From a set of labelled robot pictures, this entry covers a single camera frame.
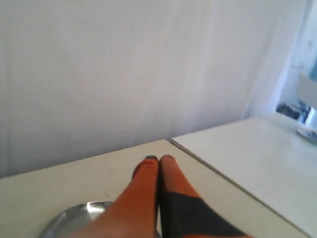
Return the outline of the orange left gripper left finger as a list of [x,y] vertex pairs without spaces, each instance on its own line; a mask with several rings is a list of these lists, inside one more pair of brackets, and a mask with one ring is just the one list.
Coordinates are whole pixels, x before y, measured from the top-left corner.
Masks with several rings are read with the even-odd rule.
[[154,238],[157,232],[159,160],[147,156],[120,196],[70,238]]

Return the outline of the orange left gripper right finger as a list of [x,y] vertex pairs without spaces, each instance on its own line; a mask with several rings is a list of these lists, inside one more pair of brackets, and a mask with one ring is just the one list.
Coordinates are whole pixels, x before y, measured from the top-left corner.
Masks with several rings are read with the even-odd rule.
[[159,161],[159,209],[164,238],[246,238],[248,235],[209,207],[179,168],[176,159]]

